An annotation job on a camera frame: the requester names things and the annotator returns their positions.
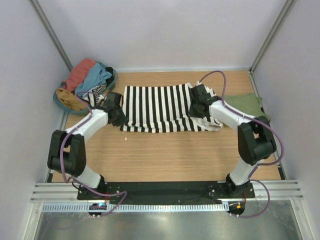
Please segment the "black white striped top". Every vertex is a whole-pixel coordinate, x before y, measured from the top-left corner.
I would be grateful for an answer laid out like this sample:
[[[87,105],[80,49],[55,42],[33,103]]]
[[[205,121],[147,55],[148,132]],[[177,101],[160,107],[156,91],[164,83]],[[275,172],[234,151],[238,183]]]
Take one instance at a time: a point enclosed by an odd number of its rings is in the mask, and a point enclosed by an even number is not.
[[[212,116],[188,116],[190,83],[171,86],[126,86],[122,110],[128,123],[123,132],[173,133],[219,131],[223,124]]]

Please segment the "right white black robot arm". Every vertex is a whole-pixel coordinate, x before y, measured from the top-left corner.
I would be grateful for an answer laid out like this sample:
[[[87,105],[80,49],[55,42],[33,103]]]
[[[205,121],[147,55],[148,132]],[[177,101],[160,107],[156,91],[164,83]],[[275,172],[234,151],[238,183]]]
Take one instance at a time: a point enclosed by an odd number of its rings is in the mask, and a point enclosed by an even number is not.
[[[189,94],[190,117],[215,118],[237,133],[240,160],[225,179],[226,194],[237,198],[248,190],[250,178],[258,166],[277,150],[270,122],[263,115],[254,117],[237,110],[221,97],[211,94],[203,84],[190,88]]]

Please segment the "green motorcycle tank top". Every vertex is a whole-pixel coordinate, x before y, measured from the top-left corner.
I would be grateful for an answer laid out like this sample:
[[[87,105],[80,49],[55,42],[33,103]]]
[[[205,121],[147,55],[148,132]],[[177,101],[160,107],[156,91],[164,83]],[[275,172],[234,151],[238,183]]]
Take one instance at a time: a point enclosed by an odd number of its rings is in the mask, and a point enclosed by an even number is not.
[[[271,120],[270,116],[262,108],[263,99],[254,93],[225,95],[224,101],[247,115],[255,117],[265,116],[269,121]]]

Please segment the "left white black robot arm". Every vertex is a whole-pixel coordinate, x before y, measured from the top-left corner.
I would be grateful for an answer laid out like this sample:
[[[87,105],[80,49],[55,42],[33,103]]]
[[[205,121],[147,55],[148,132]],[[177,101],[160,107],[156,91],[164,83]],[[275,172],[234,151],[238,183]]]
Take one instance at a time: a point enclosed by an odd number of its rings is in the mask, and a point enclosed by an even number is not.
[[[110,92],[102,104],[90,108],[87,116],[76,125],[66,130],[56,130],[51,136],[48,168],[61,173],[66,183],[66,175],[72,177],[73,181],[88,189],[89,195],[95,200],[105,196],[106,184],[104,177],[88,166],[85,143],[108,124],[120,127],[128,123],[122,110],[123,103],[123,95]]]

